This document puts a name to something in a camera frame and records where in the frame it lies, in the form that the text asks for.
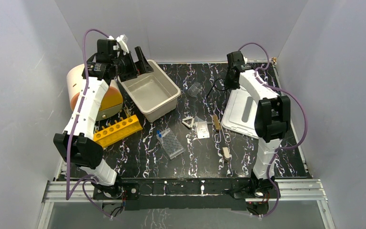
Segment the test tube brush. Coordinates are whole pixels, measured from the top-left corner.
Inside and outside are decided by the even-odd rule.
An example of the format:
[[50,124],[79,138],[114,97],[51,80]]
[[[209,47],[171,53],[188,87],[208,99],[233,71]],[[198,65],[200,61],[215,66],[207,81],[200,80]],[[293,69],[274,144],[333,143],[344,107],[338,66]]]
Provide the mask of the test tube brush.
[[220,131],[221,130],[221,124],[218,120],[218,116],[216,114],[213,114],[212,115],[212,120],[213,120],[213,124],[214,124],[214,127],[216,129],[216,131]]

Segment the yellow test tube rack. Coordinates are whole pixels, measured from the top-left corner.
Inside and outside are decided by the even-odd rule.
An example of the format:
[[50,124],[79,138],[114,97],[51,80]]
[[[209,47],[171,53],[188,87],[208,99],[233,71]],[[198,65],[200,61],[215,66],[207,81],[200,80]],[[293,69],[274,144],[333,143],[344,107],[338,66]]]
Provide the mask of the yellow test tube rack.
[[133,115],[100,131],[96,131],[93,140],[103,148],[106,148],[141,130],[142,126],[138,117]]

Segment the clear acrylic tube rack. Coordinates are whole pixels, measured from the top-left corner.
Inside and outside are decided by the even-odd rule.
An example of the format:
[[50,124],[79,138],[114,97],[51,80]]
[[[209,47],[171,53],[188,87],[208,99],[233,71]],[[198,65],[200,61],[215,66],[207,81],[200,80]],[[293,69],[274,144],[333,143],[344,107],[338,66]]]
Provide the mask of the clear acrylic tube rack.
[[184,148],[178,141],[177,136],[170,128],[166,128],[162,132],[163,136],[161,138],[159,138],[158,136],[156,137],[160,142],[163,150],[167,154],[168,158],[172,160],[182,154],[184,152]]

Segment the clear plastic funnel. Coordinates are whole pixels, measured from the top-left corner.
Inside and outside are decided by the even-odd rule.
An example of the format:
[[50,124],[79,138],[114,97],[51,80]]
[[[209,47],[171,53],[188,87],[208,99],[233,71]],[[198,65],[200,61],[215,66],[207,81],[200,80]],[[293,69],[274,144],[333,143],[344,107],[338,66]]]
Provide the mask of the clear plastic funnel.
[[203,119],[199,118],[198,116],[195,116],[193,118],[193,120],[194,120],[194,123],[193,123],[194,128],[196,128],[200,123],[206,123],[207,125],[212,125],[213,124],[212,121],[203,120]]

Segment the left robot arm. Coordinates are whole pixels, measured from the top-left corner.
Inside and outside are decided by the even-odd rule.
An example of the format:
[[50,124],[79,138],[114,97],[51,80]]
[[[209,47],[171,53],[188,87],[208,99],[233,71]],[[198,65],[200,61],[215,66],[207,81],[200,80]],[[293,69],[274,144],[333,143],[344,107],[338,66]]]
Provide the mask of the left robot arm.
[[141,48],[137,46],[135,51],[136,62],[127,47],[125,35],[97,41],[97,52],[71,71],[81,80],[77,87],[80,92],[68,124],[53,139],[64,161],[96,177],[111,198],[122,195],[123,185],[116,181],[117,173],[104,161],[103,147],[93,140],[94,126],[102,100],[114,78],[124,82],[153,72]]

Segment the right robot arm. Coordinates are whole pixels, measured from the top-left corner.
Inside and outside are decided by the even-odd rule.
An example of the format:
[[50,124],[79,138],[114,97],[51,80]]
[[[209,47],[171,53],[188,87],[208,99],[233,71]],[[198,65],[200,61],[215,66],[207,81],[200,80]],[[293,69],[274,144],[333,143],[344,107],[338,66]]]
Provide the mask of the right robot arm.
[[268,191],[264,181],[273,177],[272,159],[290,127],[291,100],[279,95],[263,82],[246,63],[240,51],[227,54],[228,69],[224,85],[231,89],[223,116],[223,127],[258,139],[258,151],[249,185],[250,193],[260,198]]

